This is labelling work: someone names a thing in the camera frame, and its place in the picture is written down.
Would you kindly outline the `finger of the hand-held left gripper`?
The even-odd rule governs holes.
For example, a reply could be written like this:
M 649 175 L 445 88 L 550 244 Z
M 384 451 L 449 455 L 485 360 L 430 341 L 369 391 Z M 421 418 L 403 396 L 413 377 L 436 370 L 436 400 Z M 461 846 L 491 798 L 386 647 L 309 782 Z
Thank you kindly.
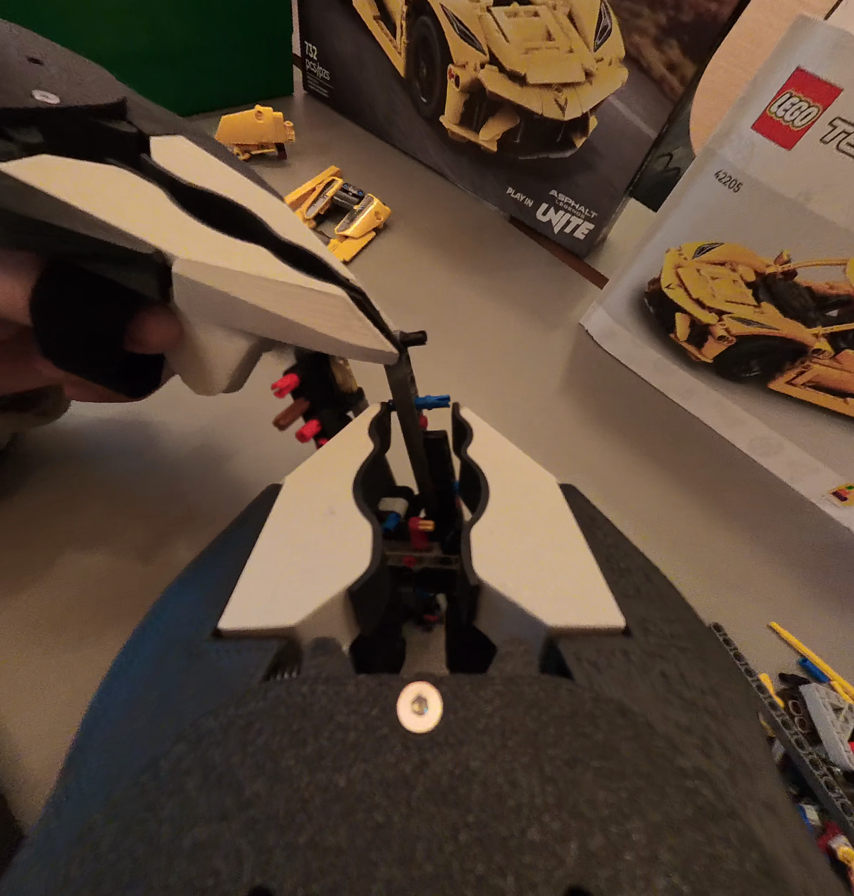
M 269 185 L 228 158 L 181 135 L 149 138 L 140 167 L 178 206 L 217 232 L 264 248 L 323 282 L 353 282 Z
M 0 171 L 163 251 L 176 306 L 203 321 L 369 363 L 398 357 L 342 287 L 199 222 L 140 174 L 60 156 L 0 162 Z

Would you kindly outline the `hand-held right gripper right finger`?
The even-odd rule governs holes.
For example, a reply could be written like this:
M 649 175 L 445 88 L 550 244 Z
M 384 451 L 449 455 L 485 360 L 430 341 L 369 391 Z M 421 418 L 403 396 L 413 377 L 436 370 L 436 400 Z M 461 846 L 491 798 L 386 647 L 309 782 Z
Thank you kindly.
M 555 476 L 471 409 L 453 407 L 452 425 L 476 629 L 498 648 L 530 649 L 623 633 L 625 617 Z

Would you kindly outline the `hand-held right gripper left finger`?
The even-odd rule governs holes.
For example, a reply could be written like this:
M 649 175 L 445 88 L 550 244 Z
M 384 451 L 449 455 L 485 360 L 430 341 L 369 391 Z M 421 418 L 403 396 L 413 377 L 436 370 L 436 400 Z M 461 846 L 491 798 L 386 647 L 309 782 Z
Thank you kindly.
M 375 551 L 354 484 L 378 448 L 370 428 L 385 411 L 369 406 L 286 477 L 217 623 L 220 635 L 351 646 L 361 625 L 350 592 Z

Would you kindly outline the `black grey toy brick chassis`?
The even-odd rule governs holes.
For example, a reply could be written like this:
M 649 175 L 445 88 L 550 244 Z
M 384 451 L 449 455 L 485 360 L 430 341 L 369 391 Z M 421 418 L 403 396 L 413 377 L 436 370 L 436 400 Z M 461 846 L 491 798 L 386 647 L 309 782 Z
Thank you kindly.
M 385 414 L 370 432 L 378 448 L 355 479 L 354 497 L 364 498 L 376 524 L 388 609 L 422 632 L 438 628 L 460 571 L 463 513 L 457 491 L 450 436 L 432 427 L 430 411 L 418 413 L 419 391 L 409 350 L 428 342 L 425 330 L 399 330 L 399 359 L 388 366 Z M 295 429 L 298 442 L 315 452 L 326 446 L 369 406 L 350 361 L 306 348 L 272 384 L 285 401 L 273 424 Z

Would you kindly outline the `person's left forearm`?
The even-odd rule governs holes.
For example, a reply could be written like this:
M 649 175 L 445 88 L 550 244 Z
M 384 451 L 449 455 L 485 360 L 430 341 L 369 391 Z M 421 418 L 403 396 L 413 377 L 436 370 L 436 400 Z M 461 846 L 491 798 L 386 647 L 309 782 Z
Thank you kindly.
M 70 405 L 59 386 L 0 396 L 0 454 L 20 434 L 59 420 Z

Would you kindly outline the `grey desk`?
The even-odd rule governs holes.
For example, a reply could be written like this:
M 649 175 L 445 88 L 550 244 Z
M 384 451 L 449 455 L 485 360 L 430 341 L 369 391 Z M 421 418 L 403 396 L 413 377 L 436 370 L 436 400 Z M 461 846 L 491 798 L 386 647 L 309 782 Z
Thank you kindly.
M 392 209 L 355 276 L 449 393 L 577 486 L 722 623 L 757 670 L 796 666 L 777 622 L 854 685 L 854 535 L 600 349 L 600 294 L 507 218 L 301 91 L 281 193 L 330 164 Z M 0 465 L 0 789 L 37 819 L 105 671 L 152 602 L 266 485 L 309 456 L 273 428 L 279 355 L 238 393 L 167 385 L 74 404 Z

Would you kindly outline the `person's left hand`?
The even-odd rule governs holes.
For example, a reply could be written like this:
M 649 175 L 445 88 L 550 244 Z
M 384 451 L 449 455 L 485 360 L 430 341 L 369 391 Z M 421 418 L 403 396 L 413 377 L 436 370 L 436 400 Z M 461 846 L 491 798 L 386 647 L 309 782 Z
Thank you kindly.
M 83 402 L 148 397 L 181 337 L 161 302 L 73 263 L 0 248 L 0 398 L 49 386 Z

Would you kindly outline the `small yellow toy car panel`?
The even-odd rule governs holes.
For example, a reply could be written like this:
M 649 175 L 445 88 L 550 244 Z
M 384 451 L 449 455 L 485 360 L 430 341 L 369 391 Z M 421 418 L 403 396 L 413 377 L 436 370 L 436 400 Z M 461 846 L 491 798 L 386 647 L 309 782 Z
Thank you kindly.
M 273 107 L 262 105 L 223 115 L 214 137 L 240 161 L 257 155 L 285 161 L 286 145 L 295 138 L 293 122 Z

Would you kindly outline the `large yellow toy car panel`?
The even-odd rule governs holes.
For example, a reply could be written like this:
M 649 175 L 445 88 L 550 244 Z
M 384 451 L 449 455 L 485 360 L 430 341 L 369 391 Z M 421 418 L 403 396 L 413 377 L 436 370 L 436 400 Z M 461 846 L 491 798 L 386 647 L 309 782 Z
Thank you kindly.
M 341 263 L 350 263 L 387 225 L 388 205 L 328 166 L 284 196 L 285 204 Z

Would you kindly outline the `green storage bin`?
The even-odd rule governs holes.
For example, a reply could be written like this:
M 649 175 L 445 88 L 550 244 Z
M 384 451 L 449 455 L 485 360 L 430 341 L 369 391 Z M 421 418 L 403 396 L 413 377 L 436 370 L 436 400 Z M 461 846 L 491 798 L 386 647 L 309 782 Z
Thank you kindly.
M 182 116 L 294 92 L 290 1 L 0 1 L 0 18 Z

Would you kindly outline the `yellow car toy set box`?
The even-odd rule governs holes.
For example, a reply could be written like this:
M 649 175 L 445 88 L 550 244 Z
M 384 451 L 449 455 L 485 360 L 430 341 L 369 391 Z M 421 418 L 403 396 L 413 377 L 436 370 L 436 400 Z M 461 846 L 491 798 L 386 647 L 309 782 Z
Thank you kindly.
M 584 258 L 746 2 L 300 1 L 304 90 Z

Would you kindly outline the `pile of toy brick pieces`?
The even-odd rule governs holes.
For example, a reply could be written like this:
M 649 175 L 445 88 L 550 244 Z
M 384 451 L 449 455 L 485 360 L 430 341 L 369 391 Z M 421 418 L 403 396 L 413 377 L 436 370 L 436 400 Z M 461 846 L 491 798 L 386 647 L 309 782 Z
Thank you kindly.
M 757 671 L 720 623 L 709 627 L 759 704 L 772 760 L 818 851 L 854 894 L 854 685 L 777 622 L 770 630 L 799 672 Z

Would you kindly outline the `yellow car instruction booklet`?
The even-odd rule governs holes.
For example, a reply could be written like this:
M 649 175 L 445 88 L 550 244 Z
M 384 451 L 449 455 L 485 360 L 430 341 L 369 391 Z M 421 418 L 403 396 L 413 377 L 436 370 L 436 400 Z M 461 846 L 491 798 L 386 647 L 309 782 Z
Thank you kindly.
M 582 321 L 854 535 L 854 34 L 800 16 Z

